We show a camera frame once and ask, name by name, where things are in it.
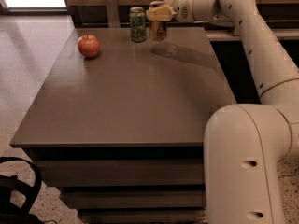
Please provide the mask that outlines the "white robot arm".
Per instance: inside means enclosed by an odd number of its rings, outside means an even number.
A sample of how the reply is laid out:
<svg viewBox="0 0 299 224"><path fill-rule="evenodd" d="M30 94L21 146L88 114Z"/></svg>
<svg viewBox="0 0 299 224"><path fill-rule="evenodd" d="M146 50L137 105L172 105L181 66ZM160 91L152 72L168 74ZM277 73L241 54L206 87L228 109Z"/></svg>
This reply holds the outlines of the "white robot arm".
<svg viewBox="0 0 299 224"><path fill-rule="evenodd" d="M227 105L204 134L208 224L286 224L278 163L299 155L299 69L255 0L164 0L150 21L209 21L234 27L260 102Z"/></svg>

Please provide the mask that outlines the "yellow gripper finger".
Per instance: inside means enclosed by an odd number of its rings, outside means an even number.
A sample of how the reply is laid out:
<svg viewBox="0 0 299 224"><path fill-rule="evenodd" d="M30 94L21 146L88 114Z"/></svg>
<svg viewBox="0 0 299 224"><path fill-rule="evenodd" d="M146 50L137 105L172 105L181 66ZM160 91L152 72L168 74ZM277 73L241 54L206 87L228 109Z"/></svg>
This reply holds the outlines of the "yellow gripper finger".
<svg viewBox="0 0 299 224"><path fill-rule="evenodd" d="M159 5L150 7L146 15L150 21L171 21L177 12L169 5Z"/></svg>
<svg viewBox="0 0 299 224"><path fill-rule="evenodd" d="M175 0L162 0L162 1L158 1L158 6L168 5L172 7L174 5L174 2Z"/></svg>

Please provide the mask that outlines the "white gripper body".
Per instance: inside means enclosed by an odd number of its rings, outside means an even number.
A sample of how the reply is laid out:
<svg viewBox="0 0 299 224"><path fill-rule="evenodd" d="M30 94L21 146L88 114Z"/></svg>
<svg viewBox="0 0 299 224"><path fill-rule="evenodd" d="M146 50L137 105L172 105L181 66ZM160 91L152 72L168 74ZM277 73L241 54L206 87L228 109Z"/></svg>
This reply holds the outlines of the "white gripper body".
<svg viewBox="0 0 299 224"><path fill-rule="evenodd" d="M179 22L194 22L193 0L175 0L173 4L176 11L176 20Z"/></svg>

